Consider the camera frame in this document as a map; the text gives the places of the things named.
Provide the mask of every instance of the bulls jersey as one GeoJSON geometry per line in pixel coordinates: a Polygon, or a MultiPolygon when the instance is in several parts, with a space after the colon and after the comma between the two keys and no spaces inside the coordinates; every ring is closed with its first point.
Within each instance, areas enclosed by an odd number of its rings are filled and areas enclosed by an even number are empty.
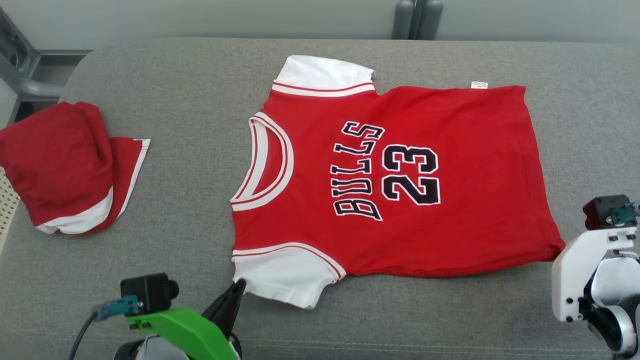
{"type": "Polygon", "coordinates": [[[550,261],[551,217],[525,88],[401,86],[290,56],[250,120],[231,200],[235,280],[313,308],[345,275],[450,277],[550,261]]]}

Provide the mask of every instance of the red jersey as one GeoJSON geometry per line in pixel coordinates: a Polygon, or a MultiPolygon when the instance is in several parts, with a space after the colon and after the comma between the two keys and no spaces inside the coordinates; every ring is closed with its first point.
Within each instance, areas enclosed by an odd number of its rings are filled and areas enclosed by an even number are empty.
{"type": "Polygon", "coordinates": [[[290,56],[250,120],[252,165],[231,200],[247,291],[314,307],[345,275],[450,277],[550,261],[525,88],[400,86],[290,56]]]}
{"type": "Polygon", "coordinates": [[[125,211],[149,142],[110,138],[97,106],[61,102],[0,131],[0,166],[37,229],[94,233],[125,211]]]}

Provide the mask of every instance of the red and white stripe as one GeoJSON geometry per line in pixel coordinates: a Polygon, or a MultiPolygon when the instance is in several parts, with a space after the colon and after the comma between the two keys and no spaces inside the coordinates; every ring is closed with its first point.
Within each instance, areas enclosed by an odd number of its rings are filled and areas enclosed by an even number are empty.
{"type": "Polygon", "coordinates": [[[253,138],[252,164],[242,186],[231,199],[231,206],[234,211],[258,208],[275,199],[287,186],[293,174],[293,148],[284,130],[263,112],[258,112],[252,116],[249,119],[249,125],[252,127],[253,138]],[[254,193],[267,162],[269,150],[267,130],[272,131],[280,140],[282,164],[275,181],[263,191],[254,193]]]}
{"type": "Polygon", "coordinates": [[[142,148],[140,149],[140,153],[138,154],[138,160],[136,161],[136,166],[133,168],[133,174],[131,174],[131,182],[129,182],[129,189],[127,190],[127,197],[124,199],[124,203],[122,204],[122,208],[120,208],[120,212],[116,218],[119,218],[120,215],[127,208],[129,203],[129,199],[131,198],[131,193],[133,192],[133,187],[138,180],[138,174],[140,173],[140,168],[142,167],[142,163],[145,161],[145,157],[147,156],[147,150],[149,149],[149,144],[151,143],[151,139],[135,139],[134,141],[141,142],[142,148]]]}
{"type": "Polygon", "coordinates": [[[316,96],[316,97],[342,97],[361,92],[375,92],[372,81],[366,81],[363,83],[351,85],[344,88],[314,88],[314,87],[302,87],[294,84],[284,83],[280,80],[273,82],[271,87],[273,91],[283,92],[291,95],[301,96],[316,96]]]}
{"type": "Polygon", "coordinates": [[[267,256],[268,254],[274,254],[276,252],[287,249],[302,249],[308,251],[318,260],[322,261],[336,275],[336,281],[347,275],[347,273],[344,271],[344,268],[340,266],[340,264],[338,264],[336,260],[333,260],[329,255],[316,249],[315,247],[304,243],[282,243],[279,245],[263,247],[259,249],[233,250],[231,261],[235,261],[238,258],[250,256],[267,256]]]}

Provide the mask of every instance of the grey fabric surface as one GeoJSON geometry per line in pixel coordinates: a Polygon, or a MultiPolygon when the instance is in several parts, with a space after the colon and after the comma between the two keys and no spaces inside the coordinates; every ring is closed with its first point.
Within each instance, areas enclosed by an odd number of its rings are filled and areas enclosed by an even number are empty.
{"type": "MultiPolygon", "coordinates": [[[[592,197],[640,199],[635,45],[164,38],[110,47],[80,63],[63,100],[99,106],[110,135],[151,138],[147,158],[126,212],[101,233],[46,235],[20,207],[0,257],[0,358],[64,358],[91,307],[119,296],[125,277],[167,272],[180,284],[174,304],[197,311],[229,285],[228,200],[250,163],[247,120],[290,54],[375,69],[379,93],[525,85],[565,240],[584,230],[580,209],[592,197]]],[[[585,323],[553,317],[550,267],[347,278],[311,311],[247,295],[236,332],[246,359],[608,359],[585,323]]],[[[77,358],[110,359],[133,338],[122,319],[93,325],[77,358]]]]}

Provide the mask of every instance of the white trim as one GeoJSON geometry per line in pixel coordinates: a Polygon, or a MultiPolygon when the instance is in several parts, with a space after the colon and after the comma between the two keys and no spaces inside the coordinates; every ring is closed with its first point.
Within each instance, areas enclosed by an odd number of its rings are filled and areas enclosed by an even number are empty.
{"type": "Polygon", "coordinates": [[[249,128],[251,129],[251,166],[246,172],[244,181],[232,199],[241,199],[250,197],[255,192],[264,167],[267,163],[267,154],[269,153],[269,140],[267,139],[267,128],[262,123],[257,122],[253,118],[249,119],[249,128]]]}
{"type": "Polygon", "coordinates": [[[131,175],[131,181],[129,182],[129,189],[127,190],[127,197],[124,199],[124,203],[122,203],[122,207],[120,208],[120,212],[118,213],[119,218],[120,215],[124,212],[124,209],[127,208],[127,204],[129,203],[129,198],[131,197],[131,193],[133,192],[133,187],[136,185],[136,181],[138,180],[138,174],[140,173],[140,168],[142,167],[143,161],[145,161],[145,157],[147,156],[147,149],[149,148],[149,143],[151,139],[134,139],[135,141],[142,141],[142,148],[140,150],[140,154],[138,155],[138,160],[136,161],[136,166],[133,168],[133,174],[131,175]]]}
{"type": "Polygon", "coordinates": [[[284,190],[293,175],[293,147],[287,133],[263,112],[256,113],[251,119],[261,123],[276,134],[282,147],[282,164],[276,179],[263,191],[253,195],[248,195],[247,192],[244,192],[242,197],[232,199],[231,205],[234,211],[249,210],[267,204],[284,190]]]}
{"type": "Polygon", "coordinates": [[[113,202],[113,187],[109,189],[107,196],[96,205],[84,210],[83,212],[72,215],[70,217],[59,217],[47,221],[44,224],[36,226],[36,229],[47,234],[53,234],[56,231],[65,234],[81,234],[94,227],[100,225],[109,216],[111,204],[113,202]]]}
{"type": "Polygon", "coordinates": [[[334,271],[334,272],[338,271],[339,276],[337,280],[347,275],[346,271],[344,271],[344,268],[340,266],[340,264],[338,264],[336,260],[332,259],[329,255],[316,249],[315,247],[311,245],[307,245],[305,243],[290,242],[290,243],[281,243],[281,244],[269,246],[269,247],[261,247],[257,249],[233,250],[231,261],[236,261],[237,258],[240,258],[240,257],[244,258],[246,256],[250,256],[250,257],[262,256],[262,255],[271,254],[271,253],[289,249],[289,248],[305,249],[309,251],[317,259],[320,259],[331,271],[334,271]]]}
{"type": "Polygon", "coordinates": [[[342,97],[349,96],[354,94],[359,94],[361,92],[367,91],[376,91],[376,88],[373,87],[373,84],[362,84],[360,86],[356,86],[354,88],[350,88],[347,90],[336,90],[336,91],[314,91],[314,90],[303,90],[297,88],[289,88],[286,86],[273,84],[271,87],[273,91],[282,92],[285,94],[291,95],[301,95],[301,96],[316,96],[316,97],[342,97]]]}
{"type": "Polygon", "coordinates": [[[362,85],[373,85],[373,81],[370,79],[367,81],[363,81],[360,83],[350,84],[348,86],[339,86],[339,87],[323,87],[323,86],[309,86],[309,85],[300,85],[295,83],[288,83],[286,81],[282,81],[280,79],[276,79],[273,81],[276,85],[282,85],[289,88],[301,88],[302,90],[315,90],[315,91],[340,91],[340,90],[348,90],[350,88],[354,88],[362,85]]]}

